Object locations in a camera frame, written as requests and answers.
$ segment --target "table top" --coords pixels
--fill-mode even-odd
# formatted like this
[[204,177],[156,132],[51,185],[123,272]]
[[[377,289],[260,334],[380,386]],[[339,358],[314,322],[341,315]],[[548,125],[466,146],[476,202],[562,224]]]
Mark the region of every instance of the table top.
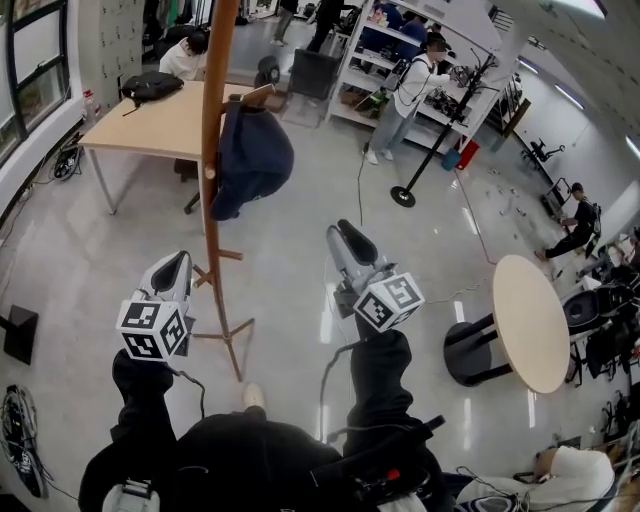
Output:
[[[226,84],[224,97],[246,94],[252,87]],[[80,144],[90,149],[118,149],[146,155],[199,160],[202,156],[202,101],[204,82],[185,82],[184,87],[159,101],[143,104],[137,111],[124,99],[102,118]]]
[[567,320],[547,277],[522,256],[498,262],[493,318],[513,371],[532,391],[558,389],[569,367]]

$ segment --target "white wall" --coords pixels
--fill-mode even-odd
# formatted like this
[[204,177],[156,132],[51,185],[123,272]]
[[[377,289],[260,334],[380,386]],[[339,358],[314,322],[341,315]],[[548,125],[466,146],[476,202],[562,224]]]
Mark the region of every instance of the white wall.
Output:
[[602,216],[600,245],[609,242],[640,212],[640,182],[631,182]]
[[[607,215],[627,187],[640,178],[640,161],[624,140],[600,128],[604,123],[598,122],[597,112],[588,106],[580,110],[556,90],[553,82],[544,81],[540,75],[523,67],[519,72],[523,97],[531,101],[531,107],[516,132],[527,143],[542,138],[548,149],[564,144],[565,152],[545,164],[551,178],[582,183],[587,196]],[[573,214],[575,202],[569,201],[565,210]]]

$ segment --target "man in white shirt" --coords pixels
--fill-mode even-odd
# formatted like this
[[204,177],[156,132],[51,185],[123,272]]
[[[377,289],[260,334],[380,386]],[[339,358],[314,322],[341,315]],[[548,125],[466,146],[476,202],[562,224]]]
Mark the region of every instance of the man in white shirt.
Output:
[[517,495],[522,500],[528,493],[532,512],[551,507],[554,512],[586,512],[611,489],[615,475],[604,453],[562,446],[540,454],[534,476],[547,479],[540,484],[524,484],[511,478],[481,477],[486,484],[472,481],[456,501],[461,504],[505,494]]
[[392,150],[409,132],[420,103],[436,87],[451,79],[449,75],[435,74],[438,62],[447,56],[444,38],[431,32],[422,48],[425,53],[418,55],[411,62],[411,67],[391,96],[378,127],[371,136],[365,156],[373,165],[378,165],[376,153],[382,153],[387,160],[393,160]]
[[182,80],[195,80],[198,70],[207,63],[205,54],[208,47],[208,34],[203,30],[196,30],[165,53],[160,60],[159,71]]

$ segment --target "stand base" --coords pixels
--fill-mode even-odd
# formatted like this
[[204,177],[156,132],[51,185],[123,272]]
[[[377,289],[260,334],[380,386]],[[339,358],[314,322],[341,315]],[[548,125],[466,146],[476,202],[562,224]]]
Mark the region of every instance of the stand base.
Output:
[[227,350],[229,350],[229,357],[231,357],[231,364],[233,365],[233,371],[236,374],[236,378],[238,382],[242,382],[242,372],[240,371],[240,366],[238,365],[238,359],[236,358],[236,352],[233,349],[233,337],[238,334],[240,331],[246,329],[247,327],[252,326],[256,322],[255,318],[250,318],[245,323],[236,327],[233,331],[229,333],[229,336],[225,338],[222,334],[194,334],[194,338],[204,338],[208,340],[220,340],[223,341],[227,346]]
[[413,208],[416,205],[416,198],[404,187],[393,187],[391,189],[391,197],[396,203],[405,208]]
[[11,306],[9,322],[13,327],[5,328],[4,351],[18,361],[30,365],[38,326],[38,313],[19,306]]
[[480,384],[474,377],[491,369],[491,348],[488,344],[476,345],[476,342],[483,336],[482,331],[472,334],[468,338],[448,345],[447,339],[450,335],[471,326],[469,322],[460,322],[447,332],[444,339],[444,361],[447,370],[458,384],[473,387]]

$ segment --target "round table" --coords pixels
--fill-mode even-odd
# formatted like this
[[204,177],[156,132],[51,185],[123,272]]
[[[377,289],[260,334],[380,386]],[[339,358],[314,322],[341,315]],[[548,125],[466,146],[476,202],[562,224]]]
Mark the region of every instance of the round table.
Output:
[[[495,330],[483,332],[495,325]],[[491,368],[488,343],[498,340],[508,364]],[[493,314],[454,325],[444,341],[451,376],[464,386],[515,372],[537,393],[552,393],[569,366],[569,329],[546,276],[530,261],[502,258],[493,276]]]

